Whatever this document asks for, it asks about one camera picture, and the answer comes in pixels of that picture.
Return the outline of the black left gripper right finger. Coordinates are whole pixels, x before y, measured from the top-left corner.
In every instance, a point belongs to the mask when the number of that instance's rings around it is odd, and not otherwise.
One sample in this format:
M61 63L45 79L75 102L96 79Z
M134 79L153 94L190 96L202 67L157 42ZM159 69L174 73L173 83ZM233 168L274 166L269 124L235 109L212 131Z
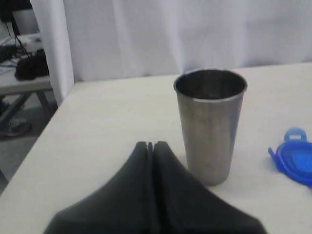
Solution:
M207 190L167 142L154 145L153 179L163 234L264 234L262 223Z

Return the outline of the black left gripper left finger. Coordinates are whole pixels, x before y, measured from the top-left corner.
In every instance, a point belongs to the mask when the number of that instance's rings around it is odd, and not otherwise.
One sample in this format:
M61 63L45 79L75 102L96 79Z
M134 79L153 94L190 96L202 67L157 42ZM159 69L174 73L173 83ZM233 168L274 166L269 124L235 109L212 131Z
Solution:
M100 189L55 214L46 234L154 234L152 144L138 142Z

